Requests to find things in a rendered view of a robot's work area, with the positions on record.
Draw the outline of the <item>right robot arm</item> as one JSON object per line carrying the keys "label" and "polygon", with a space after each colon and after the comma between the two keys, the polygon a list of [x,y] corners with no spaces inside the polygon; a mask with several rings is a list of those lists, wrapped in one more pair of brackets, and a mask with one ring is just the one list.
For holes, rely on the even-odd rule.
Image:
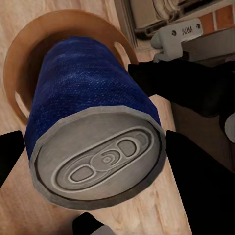
{"label": "right robot arm", "polygon": [[153,61],[128,66],[129,75],[150,98],[155,94],[206,118],[219,116],[219,126],[235,145],[235,61],[215,67],[189,61],[182,43],[203,35],[199,18],[162,27],[150,40]]}

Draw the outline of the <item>can of soda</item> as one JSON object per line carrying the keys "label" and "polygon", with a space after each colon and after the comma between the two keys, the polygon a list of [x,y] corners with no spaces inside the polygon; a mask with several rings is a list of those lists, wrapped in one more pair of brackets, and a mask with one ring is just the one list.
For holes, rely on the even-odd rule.
{"label": "can of soda", "polygon": [[167,159],[158,110],[111,51],[70,37],[45,55],[24,142],[34,189],[94,211],[149,188]]}

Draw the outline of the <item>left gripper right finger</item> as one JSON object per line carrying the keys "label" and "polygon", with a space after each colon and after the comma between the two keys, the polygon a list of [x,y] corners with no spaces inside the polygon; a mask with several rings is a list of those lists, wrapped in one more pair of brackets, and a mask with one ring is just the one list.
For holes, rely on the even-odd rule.
{"label": "left gripper right finger", "polygon": [[235,174],[185,135],[165,138],[193,235],[235,235]]}

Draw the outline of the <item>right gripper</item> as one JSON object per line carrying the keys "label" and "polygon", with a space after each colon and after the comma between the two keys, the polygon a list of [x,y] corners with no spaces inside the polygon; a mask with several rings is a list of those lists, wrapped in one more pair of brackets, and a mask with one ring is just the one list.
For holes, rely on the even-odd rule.
{"label": "right gripper", "polygon": [[168,62],[161,60],[158,63],[129,64],[128,73],[148,98],[157,94],[183,106],[178,100],[178,86],[183,75],[195,65],[200,64],[190,62],[189,53],[183,51],[183,57]]}

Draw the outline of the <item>trash can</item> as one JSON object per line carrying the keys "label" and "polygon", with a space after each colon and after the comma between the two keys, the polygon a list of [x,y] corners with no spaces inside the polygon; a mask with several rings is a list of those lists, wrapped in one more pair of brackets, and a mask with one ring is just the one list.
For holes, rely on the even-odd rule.
{"label": "trash can", "polygon": [[[11,43],[3,67],[4,90],[11,109],[27,128],[29,122],[15,99],[15,92],[29,112],[45,55],[70,37],[91,37],[103,43],[125,68],[115,42],[124,47],[132,65],[140,65],[126,36],[114,24],[91,12],[64,9],[43,14],[27,24]],[[126,69],[126,68],[125,68]]]}

